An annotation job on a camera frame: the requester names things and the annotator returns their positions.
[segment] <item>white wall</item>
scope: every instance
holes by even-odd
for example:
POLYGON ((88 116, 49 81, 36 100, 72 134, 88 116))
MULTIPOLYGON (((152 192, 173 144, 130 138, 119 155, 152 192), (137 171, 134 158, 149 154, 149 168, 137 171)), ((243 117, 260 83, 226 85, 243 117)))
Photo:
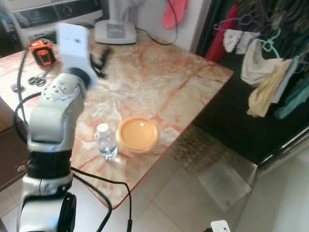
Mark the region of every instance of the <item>white wall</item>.
POLYGON ((258 178, 236 232, 309 231, 309 148, 258 178))
MULTIPOLYGON (((184 20, 179 24, 178 39, 175 45, 194 52, 205 22, 211 0, 188 0, 184 20)), ((175 29, 166 30, 162 25, 162 16, 166 0, 147 0, 138 8, 138 27, 152 35, 173 41, 175 29)))

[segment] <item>yellow towel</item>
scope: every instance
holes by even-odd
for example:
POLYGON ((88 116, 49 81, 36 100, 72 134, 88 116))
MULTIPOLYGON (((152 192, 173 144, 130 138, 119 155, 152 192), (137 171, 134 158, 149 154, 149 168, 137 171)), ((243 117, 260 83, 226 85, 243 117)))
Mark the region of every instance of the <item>yellow towel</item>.
POLYGON ((291 65, 292 59, 278 64, 274 71, 268 74, 249 97, 249 110, 247 114, 265 117, 271 100, 273 99, 280 82, 291 65))

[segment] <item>teal garment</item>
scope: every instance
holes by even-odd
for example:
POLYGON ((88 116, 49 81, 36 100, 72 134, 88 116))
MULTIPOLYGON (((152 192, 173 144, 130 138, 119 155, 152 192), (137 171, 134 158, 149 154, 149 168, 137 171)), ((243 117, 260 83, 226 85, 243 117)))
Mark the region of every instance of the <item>teal garment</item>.
POLYGON ((309 97, 309 78, 305 78, 294 87, 292 94, 285 101, 285 106, 275 111, 278 119, 288 116, 297 106, 304 103, 309 97))

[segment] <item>tiled floor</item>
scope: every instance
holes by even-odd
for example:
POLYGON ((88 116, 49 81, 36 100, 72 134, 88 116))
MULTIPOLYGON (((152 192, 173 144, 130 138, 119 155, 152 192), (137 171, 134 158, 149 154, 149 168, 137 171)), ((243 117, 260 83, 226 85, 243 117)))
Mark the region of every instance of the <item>tiled floor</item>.
MULTIPOLYGON (((0 216, 8 232, 15 232, 21 181, 0 193, 0 216)), ((77 196, 75 232, 95 231, 107 209, 79 181, 70 192, 77 196)), ((246 198, 222 212, 197 179, 172 156, 165 156, 132 192, 133 232, 202 232, 212 220, 225 219, 233 231, 246 198)), ((103 231, 126 231, 128 200, 112 212, 103 231)))

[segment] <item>red garment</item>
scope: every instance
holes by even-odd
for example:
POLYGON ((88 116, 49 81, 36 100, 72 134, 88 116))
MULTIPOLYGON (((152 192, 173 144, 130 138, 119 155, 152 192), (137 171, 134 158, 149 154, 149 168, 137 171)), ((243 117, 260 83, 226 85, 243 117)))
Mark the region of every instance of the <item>red garment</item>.
MULTIPOLYGON (((236 18, 238 13, 239 3, 236 2, 232 8, 229 10, 226 19, 236 18)), ((237 20, 224 22, 220 28, 221 29, 235 29, 237 20)), ((225 54, 225 49, 223 46, 224 30, 217 32, 216 37, 212 41, 211 47, 209 48, 205 58, 213 62, 219 63, 225 54)))

